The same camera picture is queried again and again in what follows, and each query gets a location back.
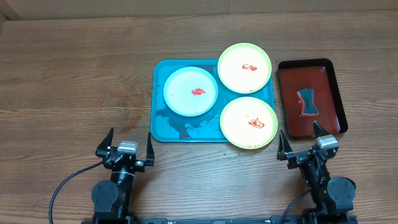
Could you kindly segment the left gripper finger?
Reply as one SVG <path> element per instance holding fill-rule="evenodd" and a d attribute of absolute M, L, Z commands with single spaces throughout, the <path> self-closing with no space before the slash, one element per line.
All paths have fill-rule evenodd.
<path fill-rule="evenodd" d="M 146 166 L 153 166 L 154 161 L 155 161 L 155 154 L 154 154 L 154 149 L 152 146 L 152 141 L 151 141 L 151 133 L 148 133 L 147 136 L 147 149 L 146 149 L 146 161 L 145 165 Z"/>
<path fill-rule="evenodd" d="M 114 128 L 109 130 L 109 133 L 106 137 L 102 140 L 102 142 L 96 148 L 97 151 L 107 151 L 108 147 L 111 146 L 113 140 Z"/>

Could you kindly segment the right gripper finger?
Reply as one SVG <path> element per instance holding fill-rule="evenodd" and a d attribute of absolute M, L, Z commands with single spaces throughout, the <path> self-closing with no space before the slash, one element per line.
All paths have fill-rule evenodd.
<path fill-rule="evenodd" d="M 279 146 L 277 151 L 277 160 L 284 161 L 290 159 L 292 157 L 293 150 L 283 132 L 282 129 L 279 129 Z"/>
<path fill-rule="evenodd" d="M 318 121 L 313 122 L 313 130 L 314 130 L 316 138 L 330 135 L 330 133 L 327 130 L 325 130 L 323 127 L 321 127 L 321 125 L 318 123 Z"/>

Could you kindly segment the light blue plate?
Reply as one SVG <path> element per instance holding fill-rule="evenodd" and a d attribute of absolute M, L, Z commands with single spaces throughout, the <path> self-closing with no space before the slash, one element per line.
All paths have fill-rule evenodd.
<path fill-rule="evenodd" d="M 163 94 L 173 112 L 182 116 L 199 116 L 216 103 L 218 84 L 210 72 L 199 67 L 184 67 L 168 77 Z"/>

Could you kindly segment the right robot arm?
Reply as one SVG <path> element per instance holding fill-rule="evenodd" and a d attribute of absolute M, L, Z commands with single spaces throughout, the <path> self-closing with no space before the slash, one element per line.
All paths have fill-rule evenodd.
<path fill-rule="evenodd" d="M 357 223 L 353 210 L 356 184 L 347 177 L 330 177 L 326 162 L 336 156 L 339 142 L 334 135 L 323 129 L 317 121 L 313 122 L 315 143 L 307 151 L 294 152 L 283 132 L 279 131 L 277 160 L 287 161 L 289 169 L 300 169 L 308 187 L 285 209 L 276 223 Z M 288 215 L 290 209 L 306 195 L 310 195 L 313 208 L 303 210 L 301 215 Z"/>

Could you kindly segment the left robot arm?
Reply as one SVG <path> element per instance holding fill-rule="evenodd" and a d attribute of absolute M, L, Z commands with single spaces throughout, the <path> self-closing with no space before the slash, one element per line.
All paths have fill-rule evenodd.
<path fill-rule="evenodd" d="M 121 141 L 112 146 L 114 129 L 96 148 L 96 156 L 101 158 L 104 168 L 111 170 L 108 180 L 98 182 L 92 192 L 94 203 L 92 223 L 140 223 L 135 213 L 129 211 L 134 179 L 137 172 L 144 172 L 146 167 L 153 166 L 155 154 L 151 143 L 151 133 L 147 135 L 146 158 L 136 158 L 137 143 Z"/>

